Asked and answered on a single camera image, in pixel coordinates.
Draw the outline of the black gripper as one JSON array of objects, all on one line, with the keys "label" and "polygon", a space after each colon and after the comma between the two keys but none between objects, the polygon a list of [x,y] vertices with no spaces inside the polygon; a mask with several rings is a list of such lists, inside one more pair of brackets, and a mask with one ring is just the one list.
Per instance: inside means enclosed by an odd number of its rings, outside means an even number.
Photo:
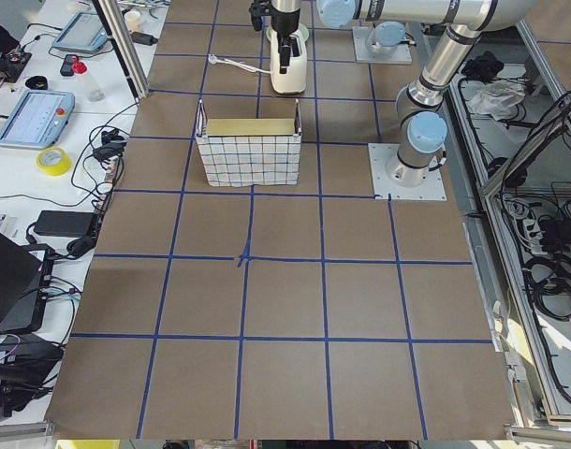
[{"label": "black gripper", "polygon": [[[278,37],[279,73],[284,75],[288,68],[288,38],[299,28],[299,11],[283,12],[273,9],[271,12],[271,28]],[[290,38],[291,56],[300,57],[300,45],[296,36]]]}]

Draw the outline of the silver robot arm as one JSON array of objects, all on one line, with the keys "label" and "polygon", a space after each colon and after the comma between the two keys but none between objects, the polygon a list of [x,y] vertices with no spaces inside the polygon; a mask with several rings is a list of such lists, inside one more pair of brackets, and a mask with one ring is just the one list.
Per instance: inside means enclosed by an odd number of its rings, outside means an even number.
[{"label": "silver robot arm", "polygon": [[[406,38],[405,26],[401,22],[381,22],[376,26],[354,26],[353,43],[358,62],[384,64],[409,64],[408,47],[411,41]],[[270,27],[267,37],[271,44],[270,73],[273,82],[302,80],[306,75],[308,54],[306,41],[308,29],[300,24],[290,36],[289,65],[282,65],[282,46],[277,33]]]},{"label": "silver robot arm", "polygon": [[420,76],[402,88],[396,111],[402,142],[387,164],[393,182],[414,188],[424,182],[430,163],[447,137],[447,124],[437,114],[443,93],[471,48],[485,31],[509,27],[524,18],[533,1],[318,1],[320,20],[342,28],[361,19],[373,22],[425,22],[446,27]]}]

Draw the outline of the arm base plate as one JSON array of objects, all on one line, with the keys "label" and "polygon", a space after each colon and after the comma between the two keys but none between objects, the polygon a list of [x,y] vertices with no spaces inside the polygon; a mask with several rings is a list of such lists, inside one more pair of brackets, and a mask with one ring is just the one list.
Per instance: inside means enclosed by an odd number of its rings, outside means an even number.
[{"label": "arm base plate", "polygon": [[354,26],[353,43],[357,63],[410,65],[412,56],[401,22],[381,22],[376,26]]},{"label": "arm base plate", "polygon": [[399,144],[370,143],[373,196],[382,200],[446,201],[441,170],[414,169],[398,158]]}]

